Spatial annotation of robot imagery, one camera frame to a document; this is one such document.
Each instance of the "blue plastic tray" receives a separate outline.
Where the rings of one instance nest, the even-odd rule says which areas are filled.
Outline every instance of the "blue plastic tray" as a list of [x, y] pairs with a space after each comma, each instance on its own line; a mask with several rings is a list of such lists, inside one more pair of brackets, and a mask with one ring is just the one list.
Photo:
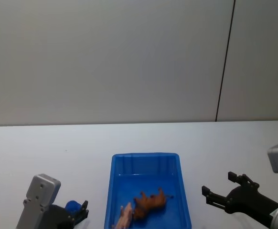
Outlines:
[[191, 229], [191, 220], [177, 154], [138, 153], [112, 157], [104, 229], [111, 229], [120, 217], [120, 206], [132, 203], [134, 197], [158, 194], [161, 187], [167, 199], [166, 208], [152, 212], [143, 222], [133, 222], [131, 229]]

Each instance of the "black vertical line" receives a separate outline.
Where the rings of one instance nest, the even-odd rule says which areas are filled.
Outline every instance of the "black vertical line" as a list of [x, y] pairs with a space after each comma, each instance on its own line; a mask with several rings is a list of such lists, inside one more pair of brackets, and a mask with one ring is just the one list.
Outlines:
[[233, 24], [234, 13], [235, 13], [235, 0], [234, 0], [233, 12], [232, 12], [232, 14], [231, 14], [231, 20], [230, 20], [230, 27], [229, 27], [229, 33], [228, 33], [228, 40], [227, 40], [226, 54], [225, 54], [224, 67], [223, 67], [223, 74], [222, 74], [222, 80], [221, 80], [221, 87], [220, 87], [219, 100], [218, 100], [218, 102], [217, 102], [217, 109], [216, 109], [216, 116], [215, 116], [215, 121], [216, 121], [216, 122], [217, 122], [217, 115], [218, 115], [218, 113], [219, 113], [219, 106], [220, 106], [220, 100], [221, 100], [223, 79], [224, 79], [224, 73], [225, 73], [225, 67], [226, 67], [226, 60], [227, 60], [227, 53], [228, 53], [228, 47], [229, 47], [229, 41], [230, 41], [230, 33], [231, 33], [231, 27], [232, 27], [232, 24]]

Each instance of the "white table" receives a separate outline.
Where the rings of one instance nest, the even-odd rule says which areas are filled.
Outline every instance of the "white table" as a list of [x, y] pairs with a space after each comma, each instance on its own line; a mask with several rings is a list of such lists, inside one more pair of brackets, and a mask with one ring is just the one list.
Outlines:
[[62, 182], [55, 204], [89, 200], [79, 229], [104, 227], [111, 156], [128, 152], [174, 152], [193, 229], [264, 229], [250, 217], [206, 205], [201, 186], [227, 195], [236, 184], [227, 172], [246, 173], [260, 192], [278, 201], [278, 175], [267, 149], [278, 143], [278, 121], [124, 125], [0, 127], [0, 229], [16, 227], [35, 174]]

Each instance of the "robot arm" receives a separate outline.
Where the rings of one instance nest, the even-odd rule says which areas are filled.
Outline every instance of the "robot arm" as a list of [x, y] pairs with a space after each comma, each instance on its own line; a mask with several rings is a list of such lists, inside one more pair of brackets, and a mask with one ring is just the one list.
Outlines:
[[[268, 150], [273, 171], [278, 173], [278, 145]], [[228, 179], [240, 186], [233, 189], [227, 197], [217, 195], [207, 187], [202, 187], [206, 203], [225, 212], [243, 212], [270, 229], [278, 229], [278, 203], [258, 192], [259, 184], [245, 174], [237, 176], [229, 172]]]
[[69, 201], [65, 208], [53, 204], [60, 186], [60, 181], [46, 174], [35, 175], [16, 229], [73, 229], [86, 219], [87, 200], [82, 205]]

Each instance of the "brown toy animal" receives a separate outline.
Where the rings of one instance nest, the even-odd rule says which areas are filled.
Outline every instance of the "brown toy animal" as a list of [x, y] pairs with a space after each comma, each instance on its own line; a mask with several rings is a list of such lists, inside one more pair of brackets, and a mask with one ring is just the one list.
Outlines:
[[144, 219], [151, 210], [164, 208], [166, 205], [166, 197], [173, 197], [168, 195], [165, 196], [161, 188], [158, 190], [159, 195], [151, 195], [150, 197], [147, 197], [144, 192], [140, 192], [142, 198], [134, 198], [136, 203], [133, 214], [134, 220]]

